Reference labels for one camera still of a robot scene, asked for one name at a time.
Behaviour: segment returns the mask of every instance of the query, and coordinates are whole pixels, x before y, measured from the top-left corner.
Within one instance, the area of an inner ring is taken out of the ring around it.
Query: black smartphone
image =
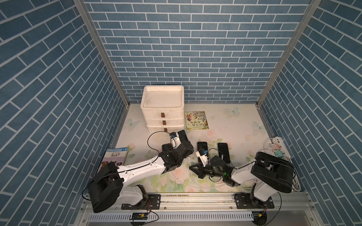
[[[201,150],[204,149],[205,151],[207,151],[207,142],[197,142],[197,150]]]
[[[187,138],[185,130],[178,131],[178,137],[180,138],[181,143],[184,141],[189,141]]]
[[[230,163],[229,148],[227,143],[218,143],[219,157],[225,161],[225,163]]]

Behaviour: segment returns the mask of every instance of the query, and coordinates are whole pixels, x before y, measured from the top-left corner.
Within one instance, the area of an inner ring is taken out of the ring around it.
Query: book cover
[[[121,166],[125,162],[128,148],[108,148],[104,154],[98,172],[108,163],[114,162],[116,166]]]
[[[206,114],[204,111],[187,111],[185,112],[187,130],[208,129]]]

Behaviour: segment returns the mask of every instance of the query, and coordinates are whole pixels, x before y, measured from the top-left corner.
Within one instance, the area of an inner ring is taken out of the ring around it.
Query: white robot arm
[[[254,164],[255,164],[255,161],[248,164],[247,166],[244,166],[244,167],[241,167],[238,169],[234,169],[232,171],[231,178],[238,184],[242,184],[247,180],[254,179],[255,175],[251,173],[251,169],[254,166]],[[268,198],[271,195],[273,195],[276,192],[277,192],[277,190],[275,190],[274,188],[272,188],[265,182],[260,181],[259,183],[257,183],[255,185],[254,197],[265,202],[268,200]]]
[[[149,160],[120,167],[113,162],[104,166],[88,186],[93,211],[99,213],[113,205],[117,199],[124,204],[137,204],[143,198],[142,186],[128,185],[149,176],[172,171],[194,152],[185,131],[171,133],[171,138],[173,142],[162,145],[162,152]]]

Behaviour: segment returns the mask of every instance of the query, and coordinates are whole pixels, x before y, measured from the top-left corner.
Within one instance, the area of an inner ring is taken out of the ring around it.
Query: blue brick wallpaper
[[[255,102],[310,0],[85,0],[130,102]]]
[[[123,109],[72,0],[0,1],[0,225],[73,224]]]
[[[325,225],[361,225],[361,12],[322,0],[262,104]]]

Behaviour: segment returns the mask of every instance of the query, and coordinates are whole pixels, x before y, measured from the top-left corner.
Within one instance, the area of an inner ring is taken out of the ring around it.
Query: floral tablecloth
[[[226,142],[229,147],[233,166],[242,166],[251,161],[255,153],[263,148],[268,138],[265,127],[253,104],[185,104],[185,111],[205,111],[209,129],[186,131],[194,146],[197,142],[207,142],[208,149],[216,148],[218,142]],[[126,165],[134,164],[154,157],[157,152],[150,149],[147,139],[151,135],[146,127],[140,104],[131,104],[126,122],[118,139],[117,148],[128,147]],[[150,140],[151,147],[161,151],[161,145],[170,143],[169,135],[156,133]],[[216,150],[210,150],[210,157],[217,155]],[[147,192],[237,192],[237,187],[229,187],[219,178],[205,177],[199,179],[189,170],[190,164],[197,162],[196,154],[186,158],[182,165],[172,172],[150,176],[133,185],[144,185]]]

